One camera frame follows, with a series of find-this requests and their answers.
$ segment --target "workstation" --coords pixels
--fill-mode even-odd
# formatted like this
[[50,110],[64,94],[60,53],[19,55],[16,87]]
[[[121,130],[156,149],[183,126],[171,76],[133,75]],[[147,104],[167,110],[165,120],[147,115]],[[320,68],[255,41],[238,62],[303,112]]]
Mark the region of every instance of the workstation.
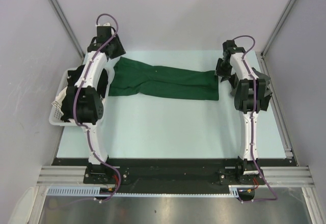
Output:
[[82,18],[73,10],[87,0],[47,1],[78,61],[53,76],[44,107],[55,147],[30,190],[33,204],[24,209],[22,198],[11,220],[323,223],[268,67],[298,0],[266,0],[275,9],[260,20],[255,11],[227,15],[226,5],[212,14],[217,0],[192,0],[180,16],[172,0],[155,0],[158,9],[137,0],[136,16],[137,3],[107,13],[99,4]]

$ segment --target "cable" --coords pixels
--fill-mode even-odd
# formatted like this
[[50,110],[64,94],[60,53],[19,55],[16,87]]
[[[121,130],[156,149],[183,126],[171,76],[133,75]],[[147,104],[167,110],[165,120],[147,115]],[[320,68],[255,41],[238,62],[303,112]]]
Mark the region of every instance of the cable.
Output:
[[279,197],[277,196],[276,192],[271,188],[271,186],[269,185],[269,183],[266,181],[263,173],[261,172],[256,160],[255,160],[255,156],[254,156],[254,112],[256,111],[257,108],[257,87],[256,87],[256,78],[255,76],[252,74],[252,69],[250,68],[250,66],[247,64],[246,60],[245,60],[245,56],[248,52],[250,52],[255,44],[256,44],[256,40],[255,38],[253,38],[252,36],[249,35],[242,35],[242,36],[238,36],[236,38],[233,38],[233,41],[242,37],[247,37],[250,38],[251,40],[253,40],[253,45],[242,55],[242,62],[244,63],[246,70],[249,73],[249,76],[253,79],[253,83],[254,83],[254,108],[253,111],[251,112],[250,115],[250,119],[251,119],[251,143],[250,143],[250,154],[251,157],[253,159],[254,165],[259,173],[259,176],[263,179],[264,183],[266,184],[266,186],[268,187],[268,189],[271,191],[271,193],[274,195],[274,198],[262,198],[262,199],[255,199],[255,200],[250,200],[250,201],[243,201],[241,200],[241,198],[239,198],[239,200],[241,201],[241,203],[247,203],[247,202],[258,202],[258,201],[276,201],[279,199]]
[[118,25],[117,20],[116,20],[112,15],[110,15],[110,14],[105,14],[105,13],[104,13],[104,14],[100,14],[100,15],[97,17],[97,19],[96,19],[96,24],[98,24],[98,20],[99,20],[100,17],[102,17],[102,16],[109,16],[110,18],[112,18],[113,21],[114,21],[115,24],[116,24],[116,28],[117,28],[117,29],[116,29],[116,31],[112,34],[112,36],[111,36],[111,37],[110,37],[106,42],[104,42],[104,43],[103,43],[103,44],[98,48],[98,50],[94,53],[94,55],[93,55],[91,61],[89,62],[88,66],[87,66],[87,68],[86,68],[86,72],[85,72],[84,77],[83,77],[83,79],[82,79],[82,81],[81,81],[81,83],[80,83],[80,86],[79,86],[79,88],[77,89],[77,92],[76,92],[76,95],[75,95],[75,98],[74,98],[74,101],[73,101],[73,109],[72,109],[72,110],[73,110],[73,118],[74,118],[74,120],[75,120],[76,125],[79,126],[79,127],[84,127],[84,128],[86,129],[88,146],[89,146],[89,148],[90,148],[90,150],[91,150],[93,156],[94,156],[94,157],[95,157],[95,158],[96,158],[100,163],[104,164],[106,167],[109,167],[109,168],[113,169],[113,170],[117,173],[117,175],[118,175],[118,179],[119,179],[119,181],[118,181],[118,185],[117,185],[117,187],[115,188],[115,190],[113,191],[113,193],[112,193],[109,197],[107,197],[107,198],[104,199],[104,200],[99,201],[100,203],[102,203],[102,202],[106,202],[106,201],[110,200],[111,197],[112,197],[112,196],[113,196],[113,195],[118,191],[118,189],[119,189],[119,187],[120,187],[120,184],[121,184],[121,175],[120,175],[119,171],[118,171],[115,167],[113,167],[113,166],[107,164],[106,162],[104,162],[103,160],[101,160],[101,159],[97,156],[96,152],[94,151],[93,146],[92,146],[92,142],[91,142],[90,128],[89,128],[87,125],[84,125],[84,124],[82,124],[82,123],[79,123],[78,120],[77,120],[77,101],[78,101],[78,97],[79,97],[80,91],[82,90],[82,87],[83,87],[83,85],[84,85],[84,83],[85,83],[85,80],[86,80],[86,78],[87,78],[87,75],[88,75],[88,73],[89,73],[89,70],[90,70],[90,68],[91,68],[91,65],[92,65],[92,63],[94,62],[96,56],[98,55],[98,53],[99,53],[99,52],[100,52],[100,51],[101,51],[101,50],[102,50],[106,45],[108,45],[109,42],[112,41],[112,39],[117,35],[117,32],[118,32],[118,30],[119,30],[119,25]]

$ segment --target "white table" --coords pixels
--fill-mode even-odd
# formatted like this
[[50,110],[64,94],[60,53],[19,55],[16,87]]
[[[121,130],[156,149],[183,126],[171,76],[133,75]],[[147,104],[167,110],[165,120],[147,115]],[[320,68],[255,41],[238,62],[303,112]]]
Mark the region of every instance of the white table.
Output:
[[[130,51],[125,57],[150,65],[197,71],[214,70],[221,51]],[[259,69],[254,52],[250,65]],[[236,158],[240,119],[230,84],[219,84],[219,101],[167,99],[137,94],[109,97],[102,125],[111,158]],[[257,126],[260,158],[285,158],[271,106],[260,111]],[[88,158],[81,128],[64,128],[57,158]]]

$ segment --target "folded green garment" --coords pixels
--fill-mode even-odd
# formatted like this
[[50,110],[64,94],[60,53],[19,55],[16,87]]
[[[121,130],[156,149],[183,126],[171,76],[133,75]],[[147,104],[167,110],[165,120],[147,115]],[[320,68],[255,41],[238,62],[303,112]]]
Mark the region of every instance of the folded green garment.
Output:
[[219,99],[219,83],[213,70],[200,72],[151,66],[121,57],[114,71],[109,96],[142,93],[162,98]]

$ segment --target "shiny floor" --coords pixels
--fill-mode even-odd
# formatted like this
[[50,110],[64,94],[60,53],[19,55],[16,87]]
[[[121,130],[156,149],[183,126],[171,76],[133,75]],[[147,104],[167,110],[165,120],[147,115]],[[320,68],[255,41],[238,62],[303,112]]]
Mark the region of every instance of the shiny floor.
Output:
[[[47,197],[39,223],[311,223],[300,188],[276,189],[279,200],[241,204],[234,198],[115,197],[63,206],[77,197]],[[256,197],[268,197],[262,188]]]

